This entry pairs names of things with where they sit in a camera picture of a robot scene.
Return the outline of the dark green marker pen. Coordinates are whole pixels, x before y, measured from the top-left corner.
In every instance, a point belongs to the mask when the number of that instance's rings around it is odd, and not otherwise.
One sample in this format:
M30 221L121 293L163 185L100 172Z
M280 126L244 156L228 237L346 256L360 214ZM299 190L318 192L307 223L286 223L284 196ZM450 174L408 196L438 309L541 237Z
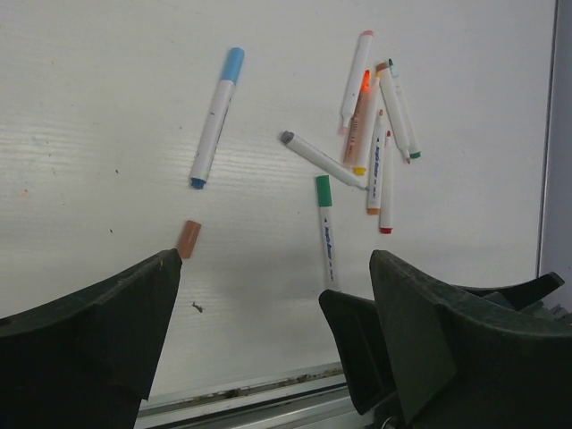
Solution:
M408 109L408 103L407 103L407 99L405 96L405 91L404 91L404 88L403 88L401 81L400 81L400 76L399 76L399 72L397 70L397 66L395 65L395 63L393 62L393 60L391 58L389 58L388 64L390 67L391 76L392 76L393 81L394 81L396 95L397 95L397 98L400 102L400 107L402 110L402 118L403 118L404 124L406 126L408 137L409 137L409 149L408 149L409 155L410 155L410 158L412 160L417 160L421 157L422 151L421 151L421 147L419 145L419 141L418 141L418 138L416 135L416 131L415 131L415 128L413 126L411 115L410 115L410 112Z

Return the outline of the brown pen cap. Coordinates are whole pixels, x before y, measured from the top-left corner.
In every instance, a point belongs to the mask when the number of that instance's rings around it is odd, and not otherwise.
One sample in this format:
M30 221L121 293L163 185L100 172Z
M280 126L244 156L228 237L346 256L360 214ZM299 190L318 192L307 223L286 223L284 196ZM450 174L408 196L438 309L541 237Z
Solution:
M196 221L188 220L182 227L181 234L177 243L177 251L181 259L190 259L196 246L198 235L201 231L202 224Z

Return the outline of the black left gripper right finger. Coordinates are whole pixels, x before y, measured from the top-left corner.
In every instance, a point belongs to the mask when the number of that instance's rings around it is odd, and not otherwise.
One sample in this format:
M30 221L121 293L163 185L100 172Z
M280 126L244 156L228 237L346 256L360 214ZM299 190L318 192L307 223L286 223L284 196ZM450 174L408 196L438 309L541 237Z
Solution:
M369 269L407 423L568 428L571 328L441 282L386 250Z

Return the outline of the yellow cap marker pen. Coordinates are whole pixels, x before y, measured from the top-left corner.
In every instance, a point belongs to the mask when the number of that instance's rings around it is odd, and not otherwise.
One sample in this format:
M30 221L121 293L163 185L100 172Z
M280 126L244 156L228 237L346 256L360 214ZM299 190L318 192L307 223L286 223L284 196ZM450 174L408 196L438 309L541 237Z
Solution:
M365 176L366 175L366 170L368 169L369 166L369 154L370 154L370 147L371 147L371 141L372 141L372 135L373 135L373 130L374 130L374 122L375 122L375 118L377 116L378 113L378 98L379 98L379 92L380 92L380 87L379 87L379 77L378 75L375 73L374 77L371 78L371 90L372 90L372 100L369 106L369 110L367 111L366 114L366 129L365 129L365 135L363 136L363 149L362 149L362 154L360 156L360 161L363 162L363 166L365 167L364 170L353 170L353 172L357 175L357 176Z

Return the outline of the green cap marker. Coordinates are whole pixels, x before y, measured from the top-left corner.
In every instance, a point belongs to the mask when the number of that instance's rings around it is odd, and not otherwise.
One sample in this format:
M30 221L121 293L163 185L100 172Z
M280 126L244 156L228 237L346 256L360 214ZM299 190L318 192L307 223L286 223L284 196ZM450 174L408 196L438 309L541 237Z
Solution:
M320 221L320 236L324 253L325 288L340 290L332 229L332 190L329 175L315 177L315 188Z

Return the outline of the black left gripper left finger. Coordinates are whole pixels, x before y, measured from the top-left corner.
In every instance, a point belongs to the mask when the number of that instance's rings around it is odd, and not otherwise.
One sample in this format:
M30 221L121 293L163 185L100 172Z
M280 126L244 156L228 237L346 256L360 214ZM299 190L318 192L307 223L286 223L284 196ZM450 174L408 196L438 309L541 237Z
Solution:
M163 250L1 320L3 428L132 428L147 400L182 261Z

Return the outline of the pink cap marker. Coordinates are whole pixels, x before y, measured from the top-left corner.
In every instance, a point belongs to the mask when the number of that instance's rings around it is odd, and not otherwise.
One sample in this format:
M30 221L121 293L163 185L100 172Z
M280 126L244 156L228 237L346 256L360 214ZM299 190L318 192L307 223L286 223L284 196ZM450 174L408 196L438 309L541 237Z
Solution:
M350 120L356 109L363 75L366 70L366 62L369 55L369 49L373 38L374 32L368 29L359 35L357 41L357 48L353 57L349 72L349 79L341 106L341 135L345 135L347 133Z

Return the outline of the light blue cap marker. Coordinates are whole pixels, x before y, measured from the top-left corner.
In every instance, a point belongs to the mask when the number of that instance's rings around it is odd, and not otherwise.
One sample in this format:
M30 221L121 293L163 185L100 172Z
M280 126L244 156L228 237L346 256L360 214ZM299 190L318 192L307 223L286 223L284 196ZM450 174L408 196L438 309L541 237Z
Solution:
M245 52L240 47L231 48L226 56L191 166L189 186L192 189L206 186L244 57Z

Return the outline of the red cap marker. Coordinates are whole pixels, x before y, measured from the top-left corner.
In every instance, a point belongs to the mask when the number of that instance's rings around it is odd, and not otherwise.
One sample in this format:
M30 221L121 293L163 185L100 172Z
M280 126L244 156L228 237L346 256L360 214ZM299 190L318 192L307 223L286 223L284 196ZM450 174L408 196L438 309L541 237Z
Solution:
M381 234L392 234L392 205L393 205L393 153L392 135L388 130L384 141L383 152L383 184L381 195L381 213L379 231Z

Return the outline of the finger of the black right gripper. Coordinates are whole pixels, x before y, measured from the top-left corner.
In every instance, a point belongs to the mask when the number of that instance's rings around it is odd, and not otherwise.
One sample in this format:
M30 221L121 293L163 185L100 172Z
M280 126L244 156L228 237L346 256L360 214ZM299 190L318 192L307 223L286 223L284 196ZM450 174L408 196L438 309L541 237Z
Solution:
M336 290L318 298L349 389L360 415L393 394L391 363L375 303Z
M457 288L506 308L527 308L541 301L565 284L550 272L531 281L497 288L477 288L457 285Z

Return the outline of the grey cap marker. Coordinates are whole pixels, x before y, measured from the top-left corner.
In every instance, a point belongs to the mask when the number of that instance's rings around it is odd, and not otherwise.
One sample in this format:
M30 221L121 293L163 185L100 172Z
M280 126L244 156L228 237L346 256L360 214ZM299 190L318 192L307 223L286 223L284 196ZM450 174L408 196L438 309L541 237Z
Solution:
M324 172L329 173L346 185L362 190L368 190L368 187L357 177L357 175L350 172L342 164L311 145L296 133L285 130L280 136L280 141L289 150L305 158L311 164L320 168Z

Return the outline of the brown cap marker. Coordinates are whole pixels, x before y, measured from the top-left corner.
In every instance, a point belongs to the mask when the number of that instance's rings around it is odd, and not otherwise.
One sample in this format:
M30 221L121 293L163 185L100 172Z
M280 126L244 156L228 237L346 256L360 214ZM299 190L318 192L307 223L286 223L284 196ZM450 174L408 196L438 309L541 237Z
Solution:
M399 100L393 85L389 63L379 63L376 66L376 74L380 79L379 85L397 147L405 162L410 164L411 157L409 153L408 135L403 122Z

